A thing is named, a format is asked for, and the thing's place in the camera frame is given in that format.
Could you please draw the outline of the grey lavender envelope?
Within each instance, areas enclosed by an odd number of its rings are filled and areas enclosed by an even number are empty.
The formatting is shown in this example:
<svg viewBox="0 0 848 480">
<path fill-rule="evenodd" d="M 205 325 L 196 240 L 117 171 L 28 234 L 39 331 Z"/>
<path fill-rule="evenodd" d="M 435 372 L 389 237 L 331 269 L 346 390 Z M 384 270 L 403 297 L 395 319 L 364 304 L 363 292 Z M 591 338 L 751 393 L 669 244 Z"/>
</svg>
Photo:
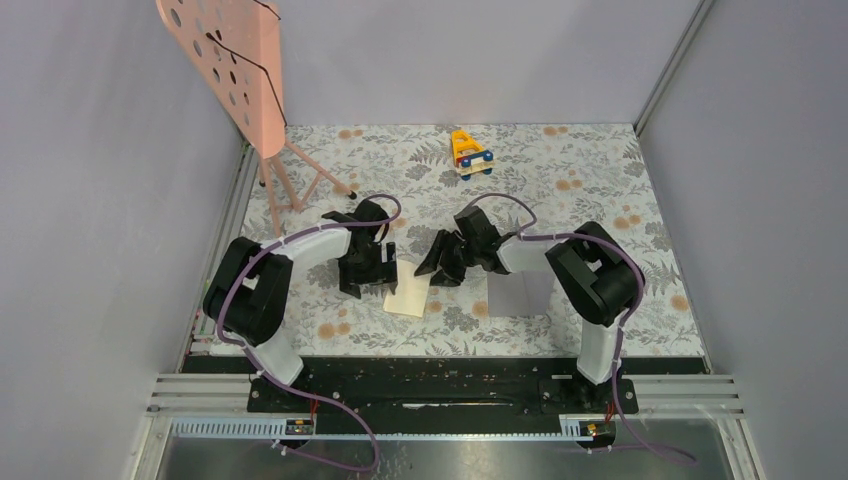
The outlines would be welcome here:
<svg viewBox="0 0 848 480">
<path fill-rule="evenodd" d="M 488 312 L 491 317 L 544 315 L 554 290 L 552 272 L 524 271 L 487 274 Z"/>
</svg>

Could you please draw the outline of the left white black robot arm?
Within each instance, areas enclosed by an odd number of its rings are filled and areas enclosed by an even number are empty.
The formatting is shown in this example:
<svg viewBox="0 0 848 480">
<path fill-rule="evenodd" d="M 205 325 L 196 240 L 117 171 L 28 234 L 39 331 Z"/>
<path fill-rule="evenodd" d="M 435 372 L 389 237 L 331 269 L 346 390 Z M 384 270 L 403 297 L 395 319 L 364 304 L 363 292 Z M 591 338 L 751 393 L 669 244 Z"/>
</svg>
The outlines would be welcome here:
<svg viewBox="0 0 848 480">
<path fill-rule="evenodd" d="M 270 242 L 236 238 L 207 287 L 202 311 L 214 320 L 218 339 L 241 348 L 260 374 L 275 380 L 271 395 L 285 410 L 304 407 L 311 388 L 282 331 L 293 278 L 333 261 L 343 294 L 359 299 L 365 286 L 397 287 L 396 249 L 386 239 L 395 217 L 378 198 L 365 198 L 351 213 L 325 213 L 316 225 Z"/>
</svg>

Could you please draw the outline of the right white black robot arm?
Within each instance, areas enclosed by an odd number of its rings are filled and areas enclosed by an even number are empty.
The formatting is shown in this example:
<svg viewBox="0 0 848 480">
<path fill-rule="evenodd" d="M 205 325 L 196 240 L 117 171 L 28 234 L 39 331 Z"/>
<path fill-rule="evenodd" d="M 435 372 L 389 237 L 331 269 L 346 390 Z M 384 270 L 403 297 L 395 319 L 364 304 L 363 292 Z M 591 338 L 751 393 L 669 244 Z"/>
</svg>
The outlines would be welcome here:
<svg viewBox="0 0 848 480">
<path fill-rule="evenodd" d="M 574 232 L 501 234 L 484 211 L 471 205 L 454 216 L 457 229 L 440 230 L 415 270 L 432 286 L 456 287 L 466 270 L 481 267 L 500 275 L 551 273 L 583 320 L 573 386 L 575 402 L 597 412 L 613 398 L 610 379 L 617 374 L 622 324 L 642 300 L 645 277 L 635 262 L 598 223 Z"/>
</svg>

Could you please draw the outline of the beige lined letter paper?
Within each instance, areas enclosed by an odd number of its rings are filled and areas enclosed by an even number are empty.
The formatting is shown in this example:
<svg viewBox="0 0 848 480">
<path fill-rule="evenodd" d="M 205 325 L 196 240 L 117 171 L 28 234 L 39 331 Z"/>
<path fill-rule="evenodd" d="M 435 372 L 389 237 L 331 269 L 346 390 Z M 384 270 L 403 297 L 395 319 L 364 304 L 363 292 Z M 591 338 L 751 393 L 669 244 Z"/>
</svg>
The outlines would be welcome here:
<svg viewBox="0 0 848 480">
<path fill-rule="evenodd" d="M 383 310 L 390 314 L 414 318 L 424 316 L 430 288 L 430 275 L 416 276 L 417 266 L 406 260 L 397 261 L 397 286 L 384 300 Z"/>
</svg>

